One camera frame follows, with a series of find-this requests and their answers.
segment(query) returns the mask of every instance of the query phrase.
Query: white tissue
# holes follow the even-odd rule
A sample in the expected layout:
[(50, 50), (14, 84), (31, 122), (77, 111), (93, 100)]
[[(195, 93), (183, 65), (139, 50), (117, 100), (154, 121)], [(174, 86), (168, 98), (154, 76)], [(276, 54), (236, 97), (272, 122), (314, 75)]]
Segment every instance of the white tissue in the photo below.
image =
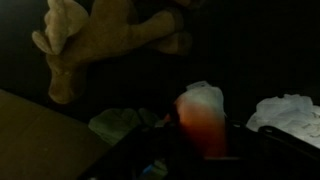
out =
[(320, 148), (320, 107), (310, 97), (284, 95), (257, 104), (257, 112), (247, 123), (252, 131), (273, 126)]

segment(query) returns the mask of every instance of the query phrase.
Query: plush toy ear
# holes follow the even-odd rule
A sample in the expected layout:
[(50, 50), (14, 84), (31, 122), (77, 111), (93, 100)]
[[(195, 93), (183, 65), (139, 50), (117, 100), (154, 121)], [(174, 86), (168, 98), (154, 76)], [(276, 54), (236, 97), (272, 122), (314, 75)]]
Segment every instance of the plush toy ear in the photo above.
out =
[(68, 18), (68, 36), (72, 36), (89, 21), (88, 12), (74, 0), (64, 0)]
[(45, 16), (45, 33), (53, 53), (58, 55), (68, 38), (67, 12), (63, 0), (48, 0), (48, 5), (50, 10)]
[(51, 55), (54, 54), (44, 33), (41, 33), (40, 31), (34, 31), (32, 33), (32, 40), (44, 53)]

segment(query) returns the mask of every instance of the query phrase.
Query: plush toy leg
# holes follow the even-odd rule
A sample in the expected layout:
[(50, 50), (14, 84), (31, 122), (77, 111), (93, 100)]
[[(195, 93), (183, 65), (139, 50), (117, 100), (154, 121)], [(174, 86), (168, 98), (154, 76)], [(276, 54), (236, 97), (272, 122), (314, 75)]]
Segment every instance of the plush toy leg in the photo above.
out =
[(160, 11), (146, 22), (130, 27), (130, 43), (133, 48), (168, 36), (183, 28), (183, 17), (179, 10), (170, 8)]
[(148, 48), (158, 50), (166, 54), (188, 55), (192, 46), (192, 36), (187, 32), (180, 32), (156, 40), (147, 45)]

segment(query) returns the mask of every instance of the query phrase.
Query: crumpled paper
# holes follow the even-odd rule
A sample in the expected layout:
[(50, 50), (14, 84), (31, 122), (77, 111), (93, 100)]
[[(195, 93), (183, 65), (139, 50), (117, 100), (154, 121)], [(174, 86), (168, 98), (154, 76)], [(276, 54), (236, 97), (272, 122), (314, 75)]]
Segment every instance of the crumpled paper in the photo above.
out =
[(320, 148), (320, 107), (310, 97), (284, 95), (264, 99), (247, 123), (252, 131), (273, 126)]

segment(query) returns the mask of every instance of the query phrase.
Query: plush toy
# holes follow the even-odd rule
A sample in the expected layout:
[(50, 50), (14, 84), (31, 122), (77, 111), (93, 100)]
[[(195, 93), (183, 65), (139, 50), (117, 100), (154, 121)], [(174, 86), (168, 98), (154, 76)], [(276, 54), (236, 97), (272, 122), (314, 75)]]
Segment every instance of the plush toy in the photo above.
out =
[[(175, 0), (190, 7), (192, 0)], [(185, 55), (190, 34), (183, 30), (178, 10), (166, 9), (139, 23), (131, 0), (95, 0), (89, 17), (73, 0), (48, 0), (45, 32), (32, 33), (34, 43), (46, 53), (52, 72), (50, 97), (67, 104), (85, 90), (90, 63), (121, 56), (148, 46), (167, 54)]]

